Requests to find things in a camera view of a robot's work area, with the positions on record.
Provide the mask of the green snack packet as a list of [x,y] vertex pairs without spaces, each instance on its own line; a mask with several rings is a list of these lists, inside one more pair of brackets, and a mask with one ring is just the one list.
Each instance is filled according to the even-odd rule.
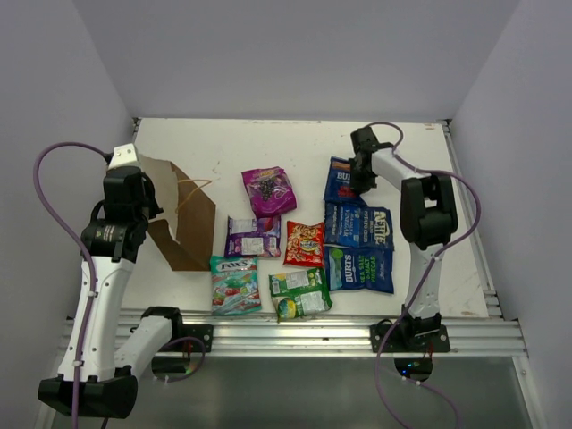
[[332,308],[323,268],[270,274],[268,280],[279,322],[321,314]]

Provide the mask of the purple white snack packet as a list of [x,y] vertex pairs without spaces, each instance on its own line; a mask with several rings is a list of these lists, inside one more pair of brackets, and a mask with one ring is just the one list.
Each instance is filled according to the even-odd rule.
[[280,216],[269,218],[227,218],[225,257],[280,257]]

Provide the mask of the red snack packet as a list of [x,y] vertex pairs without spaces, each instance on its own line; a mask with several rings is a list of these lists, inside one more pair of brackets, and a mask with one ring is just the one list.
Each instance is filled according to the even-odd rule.
[[322,267],[324,262],[324,223],[305,225],[287,222],[287,243],[283,263]]

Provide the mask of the blue Burts sea salt bag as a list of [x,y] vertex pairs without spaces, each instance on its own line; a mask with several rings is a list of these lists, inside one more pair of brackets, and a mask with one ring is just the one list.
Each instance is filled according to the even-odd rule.
[[392,250],[324,247],[324,270],[333,292],[370,290],[393,294],[392,268]]

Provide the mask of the blue Burts chips top bag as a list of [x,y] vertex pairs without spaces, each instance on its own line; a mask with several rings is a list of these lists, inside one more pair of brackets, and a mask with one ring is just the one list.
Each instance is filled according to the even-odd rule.
[[350,188],[349,182],[349,161],[332,156],[325,183],[324,202],[365,206],[365,200]]

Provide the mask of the blue Kettle chips bag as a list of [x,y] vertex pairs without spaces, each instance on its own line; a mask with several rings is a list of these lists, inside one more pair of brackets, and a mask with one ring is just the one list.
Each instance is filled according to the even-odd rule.
[[324,243],[394,250],[391,211],[385,207],[326,202]]

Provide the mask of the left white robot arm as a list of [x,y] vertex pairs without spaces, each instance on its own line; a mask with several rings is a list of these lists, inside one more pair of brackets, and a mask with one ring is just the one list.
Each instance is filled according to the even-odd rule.
[[81,292],[67,350],[38,398],[74,422],[124,419],[133,410],[139,378],[161,348],[186,339],[176,307],[150,307],[120,347],[115,346],[123,295],[151,219],[162,210],[150,178],[137,166],[107,171],[104,198],[80,236]]

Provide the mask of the brown paper bag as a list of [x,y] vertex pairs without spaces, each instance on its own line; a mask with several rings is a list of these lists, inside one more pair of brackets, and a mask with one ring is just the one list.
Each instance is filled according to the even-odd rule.
[[174,162],[140,156],[163,212],[147,233],[174,272],[210,269],[215,235],[215,202],[205,193],[211,181],[190,178]]

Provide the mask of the purple grape candy bag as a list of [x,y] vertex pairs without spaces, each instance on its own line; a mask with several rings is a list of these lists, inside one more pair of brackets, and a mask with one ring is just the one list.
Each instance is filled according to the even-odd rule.
[[284,215],[297,208],[297,199],[286,172],[279,166],[241,173],[256,218]]

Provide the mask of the teal Fox's candy bag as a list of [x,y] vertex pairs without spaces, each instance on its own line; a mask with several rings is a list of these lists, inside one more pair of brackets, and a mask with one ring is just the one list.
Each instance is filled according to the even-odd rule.
[[257,257],[211,257],[213,315],[245,315],[262,309],[257,263]]

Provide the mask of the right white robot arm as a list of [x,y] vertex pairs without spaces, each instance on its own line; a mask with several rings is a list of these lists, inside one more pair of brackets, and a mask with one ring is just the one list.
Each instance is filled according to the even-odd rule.
[[382,143],[370,126],[350,133],[350,187],[361,195],[381,177],[400,192],[400,230],[409,244],[408,294],[392,324],[370,327],[377,352],[414,352],[438,346],[446,334],[439,303],[442,256],[458,229],[458,214],[450,176],[417,168],[397,152],[397,144]]

